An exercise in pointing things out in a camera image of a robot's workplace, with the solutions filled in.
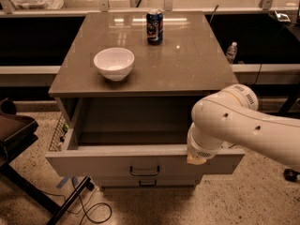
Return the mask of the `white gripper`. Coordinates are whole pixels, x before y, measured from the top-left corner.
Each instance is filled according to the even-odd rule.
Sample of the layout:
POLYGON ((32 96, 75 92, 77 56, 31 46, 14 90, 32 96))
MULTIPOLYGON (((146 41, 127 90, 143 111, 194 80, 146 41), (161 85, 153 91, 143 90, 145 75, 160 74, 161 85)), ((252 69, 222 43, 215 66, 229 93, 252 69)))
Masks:
POLYGON ((204 133, 192 124, 187 133, 187 164, 203 165, 206 159, 213 158, 223 141, 204 133))

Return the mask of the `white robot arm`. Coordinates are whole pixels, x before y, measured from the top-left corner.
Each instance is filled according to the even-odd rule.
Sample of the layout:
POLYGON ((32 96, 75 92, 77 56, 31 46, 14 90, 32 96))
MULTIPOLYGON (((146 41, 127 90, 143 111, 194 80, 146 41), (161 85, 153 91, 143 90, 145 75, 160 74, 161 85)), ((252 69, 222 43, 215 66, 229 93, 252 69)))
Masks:
POLYGON ((300 171, 300 120, 258 111, 258 99, 234 84, 200 99, 191 111, 187 163, 201 165, 224 143, 238 144, 300 171))

